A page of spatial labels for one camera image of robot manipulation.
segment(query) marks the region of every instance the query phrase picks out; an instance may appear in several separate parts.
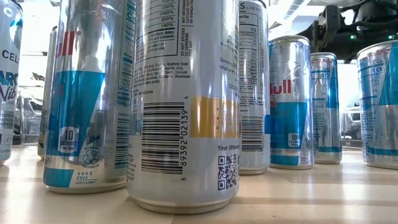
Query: silver can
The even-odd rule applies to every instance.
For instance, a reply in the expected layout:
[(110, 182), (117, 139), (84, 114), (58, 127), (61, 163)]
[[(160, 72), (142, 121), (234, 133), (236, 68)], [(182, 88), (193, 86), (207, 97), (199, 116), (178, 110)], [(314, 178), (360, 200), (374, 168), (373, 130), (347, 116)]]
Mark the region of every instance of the silver can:
[(311, 79), (314, 160), (319, 164), (339, 164), (341, 133), (336, 55), (312, 53)]
[(271, 41), (271, 167), (313, 166), (310, 45), (293, 35)]
[(238, 7), (137, 2), (127, 190), (148, 210), (209, 212), (238, 192)]
[(21, 5), (0, 0), (0, 166), (11, 156), (22, 23)]
[(366, 47), (357, 58), (364, 160), (398, 169), (398, 41)]
[(44, 159), (45, 152), (45, 137), (47, 135), (50, 114), (50, 100), (52, 78), (54, 74), (55, 49), (57, 48), (57, 27), (55, 26), (50, 34), (50, 45), (47, 53), (47, 71), (45, 73), (44, 81), (44, 95), (42, 105), (42, 119), (40, 120), (40, 135), (39, 143), (37, 144), (37, 155)]
[(270, 164), (267, 8), (263, 1), (239, 2), (239, 173), (262, 174)]
[(135, 0), (61, 3), (44, 184), (85, 194), (126, 185)]

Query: energy drink can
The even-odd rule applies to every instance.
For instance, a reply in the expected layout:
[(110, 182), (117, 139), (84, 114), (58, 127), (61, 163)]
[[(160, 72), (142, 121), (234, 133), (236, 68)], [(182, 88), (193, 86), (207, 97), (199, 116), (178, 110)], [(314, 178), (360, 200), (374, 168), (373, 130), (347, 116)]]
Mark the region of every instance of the energy drink can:
[(398, 169), (398, 41), (366, 47), (357, 58), (365, 161)]
[(341, 161), (340, 116), (336, 55), (311, 54), (314, 160), (319, 164)]
[(37, 145), (37, 155), (44, 159), (45, 151), (45, 137), (47, 135), (49, 125), (49, 113), (50, 113), (50, 100), (51, 100), (51, 87), (52, 78), (54, 77), (54, 62), (55, 62), (55, 49), (57, 43), (57, 27), (55, 26), (50, 34), (50, 45), (47, 53), (47, 71), (45, 74), (44, 81), (44, 95), (42, 105), (42, 119), (40, 120), (40, 136), (39, 143)]
[(292, 35), (271, 41), (271, 167), (313, 166), (310, 46)]
[(61, 3), (44, 184), (65, 194), (126, 185), (134, 0)]
[(137, 2), (127, 190), (160, 213), (239, 189), (238, 0)]
[(263, 1), (239, 2), (239, 173), (262, 174), (270, 164), (267, 8)]
[(18, 88), (22, 8), (14, 0), (0, 1), (0, 166), (11, 156)]

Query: blurry background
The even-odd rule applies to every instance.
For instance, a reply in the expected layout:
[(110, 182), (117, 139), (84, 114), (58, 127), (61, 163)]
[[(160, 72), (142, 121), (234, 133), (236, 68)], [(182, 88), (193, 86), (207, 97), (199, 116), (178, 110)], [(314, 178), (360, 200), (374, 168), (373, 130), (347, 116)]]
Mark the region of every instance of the blurry background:
[[(21, 118), (25, 119), (22, 129), (32, 135), (29, 141), (36, 141), (39, 134), (41, 103), (47, 51), (52, 27), (58, 25), (60, 0), (18, 0), (24, 10), (21, 60), (19, 67), (19, 92), (21, 97), (16, 113), (16, 133), (21, 131)], [(270, 0), (270, 40), (283, 35), (297, 34), (312, 24), (327, 4), (349, 6), (356, 0)], [(343, 16), (350, 24), (354, 13), (346, 11)], [(361, 147), (359, 120), (359, 91), (356, 78), (356, 61), (344, 64), (338, 61), (340, 86), (340, 124), (343, 145)], [(21, 116), (21, 107), (25, 108)]]

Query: aluminum can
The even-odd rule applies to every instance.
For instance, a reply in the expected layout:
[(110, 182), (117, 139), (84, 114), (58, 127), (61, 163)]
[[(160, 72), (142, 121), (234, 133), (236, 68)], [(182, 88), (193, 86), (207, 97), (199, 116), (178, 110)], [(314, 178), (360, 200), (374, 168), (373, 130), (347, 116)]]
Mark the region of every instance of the aluminum can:
[(50, 45), (47, 53), (47, 71), (44, 81), (44, 95), (42, 105), (42, 119), (40, 120), (39, 143), (37, 144), (37, 155), (44, 159), (45, 137), (47, 135), (50, 114), (51, 86), (54, 77), (55, 49), (57, 48), (57, 27), (55, 26), (50, 34)]
[(357, 58), (364, 160), (398, 169), (398, 41), (366, 47)]
[(270, 164), (268, 13), (264, 2), (239, 2), (239, 173), (264, 173)]
[(209, 212), (238, 192), (238, 3), (137, 2), (127, 190), (148, 210)]
[(312, 53), (311, 79), (314, 161), (339, 164), (341, 133), (336, 55)]
[(134, 0), (62, 1), (44, 184), (65, 194), (126, 185)]
[(313, 166), (310, 46), (292, 35), (271, 41), (271, 167)]
[(0, 166), (11, 156), (22, 24), (21, 5), (0, 0)]

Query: wooden table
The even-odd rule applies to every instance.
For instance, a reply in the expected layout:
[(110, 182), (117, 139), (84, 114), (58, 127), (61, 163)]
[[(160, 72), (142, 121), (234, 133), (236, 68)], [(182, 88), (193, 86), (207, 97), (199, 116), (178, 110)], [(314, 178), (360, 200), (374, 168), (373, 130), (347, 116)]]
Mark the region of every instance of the wooden table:
[(126, 189), (54, 194), (42, 169), (35, 147), (13, 149), (0, 167), (0, 223), (398, 223), (398, 171), (368, 167), (360, 152), (345, 151), (340, 165), (241, 177), (230, 205), (193, 216), (148, 212)]

